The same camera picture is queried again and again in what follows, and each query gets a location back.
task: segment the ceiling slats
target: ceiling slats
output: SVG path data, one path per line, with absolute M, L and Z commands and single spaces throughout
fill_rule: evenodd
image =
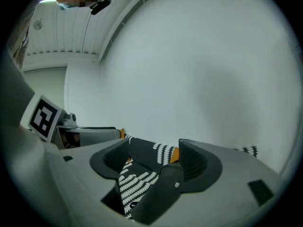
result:
M 130 1 L 112 0 L 94 16 L 89 8 L 62 9 L 56 2 L 38 4 L 29 27 L 27 56 L 60 52 L 98 55 L 111 25 Z M 41 29 L 34 28 L 35 22 L 41 22 Z

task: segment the ceiling light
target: ceiling light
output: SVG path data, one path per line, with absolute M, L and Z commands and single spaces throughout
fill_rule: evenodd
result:
M 42 2 L 56 2 L 56 0 L 43 0 L 40 3 L 42 3 Z
M 34 27 L 35 30 L 40 30 L 42 28 L 42 22 L 40 20 L 36 20 L 33 23 L 33 27 Z

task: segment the black and white patterned fabric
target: black and white patterned fabric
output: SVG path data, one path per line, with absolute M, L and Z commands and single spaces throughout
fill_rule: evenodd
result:
M 146 194 L 158 180 L 161 167 L 168 164 L 172 158 L 175 146 L 154 143 L 130 135 L 129 155 L 131 160 L 126 162 L 118 179 L 125 217 L 134 221 L 131 215 L 132 205 Z M 256 146 L 235 148 L 257 157 Z

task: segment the white wall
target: white wall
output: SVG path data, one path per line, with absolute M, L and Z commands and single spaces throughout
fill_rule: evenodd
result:
M 27 125 L 30 116 L 41 95 L 44 95 L 59 107 L 64 108 L 65 73 L 66 69 L 24 73 L 25 81 L 34 90 L 35 95 L 28 104 L 21 119 L 23 127 L 29 128 Z
M 71 67 L 68 105 L 83 126 L 145 140 L 257 145 L 280 172 L 302 102 L 290 32 L 268 0 L 149 0 L 102 67 Z

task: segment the orange fabric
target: orange fabric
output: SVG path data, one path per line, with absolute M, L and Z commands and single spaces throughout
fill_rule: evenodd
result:
M 179 160 L 179 148 L 176 147 L 174 152 L 172 153 L 172 157 L 170 159 L 170 163 L 174 163 L 176 160 Z
M 124 139 L 124 138 L 125 138 L 125 132 L 124 132 L 124 129 L 121 129 L 121 130 L 120 130 L 120 132 L 121 132 L 121 138 L 122 138 L 122 139 Z

